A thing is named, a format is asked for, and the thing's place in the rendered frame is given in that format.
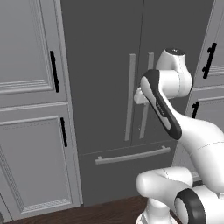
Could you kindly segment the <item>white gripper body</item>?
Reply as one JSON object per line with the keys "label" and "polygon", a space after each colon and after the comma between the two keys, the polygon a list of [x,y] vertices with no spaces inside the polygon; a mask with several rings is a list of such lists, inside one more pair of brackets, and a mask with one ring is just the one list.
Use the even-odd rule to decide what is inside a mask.
{"label": "white gripper body", "polygon": [[148,99],[144,96],[140,87],[135,92],[134,101],[136,104],[146,104],[149,102]]}

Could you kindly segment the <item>dark grey fridge door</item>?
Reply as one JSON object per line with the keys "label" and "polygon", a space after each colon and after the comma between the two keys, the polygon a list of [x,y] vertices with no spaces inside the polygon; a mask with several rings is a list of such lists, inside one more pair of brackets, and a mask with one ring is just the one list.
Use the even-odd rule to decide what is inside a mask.
{"label": "dark grey fridge door", "polygon": [[78,152],[126,147],[130,54],[144,0],[61,0]]}
{"label": "dark grey fridge door", "polygon": [[[142,75],[149,69],[149,53],[155,68],[165,48],[185,52],[185,63],[194,78],[214,0],[144,0],[140,53],[135,92]],[[149,105],[144,136],[140,138],[144,105],[134,103],[131,145],[172,140]]]}

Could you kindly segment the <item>dark grey fridge drawer front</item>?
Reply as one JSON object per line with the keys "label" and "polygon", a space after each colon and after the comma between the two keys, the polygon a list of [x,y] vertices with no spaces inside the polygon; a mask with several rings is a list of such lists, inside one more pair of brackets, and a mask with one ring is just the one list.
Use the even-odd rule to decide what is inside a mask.
{"label": "dark grey fridge drawer front", "polygon": [[[137,196],[136,178],[139,173],[170,167],[177,142],[169,140],[136,145],[116,150],[99,151],[80,156],[80,180],[85,206]],[[96,164],[95,160],[126,156],[170,147],[169,153],[113,164]]]}

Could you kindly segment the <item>grey cupboard door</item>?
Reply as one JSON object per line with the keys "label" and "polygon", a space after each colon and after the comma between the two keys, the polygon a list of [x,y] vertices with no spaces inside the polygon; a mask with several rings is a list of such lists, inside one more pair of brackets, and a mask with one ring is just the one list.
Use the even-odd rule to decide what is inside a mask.
{"label": "grey cupboard door", "polygon": [[[204,79],[202,68],[207,65],[207,49],[212,43],[217,46],[208,76]],[[224,85],[224,0],[214,0],[193,86],[202,88],[220,85]]]}
{"label": "grey cupboard door", "polygon": [[[186,107],[186,116],[193,115],[193,104],[196,102],[199,102],[196,119],[214,123],[224,132],[224,86],[194,88]],[[188,153],[180,143],[177,144],[172,165],[184,166],[196,173]]]}
{"label": "grey cupboard door", "polygon": [[0,109],[0,168],[0,193],[13,220],[80,206],[77,150],[68,104]]}
{"label": "grey cupboard door", "polygon": [[0,0],[0,107],[66,99],[57,0]]}

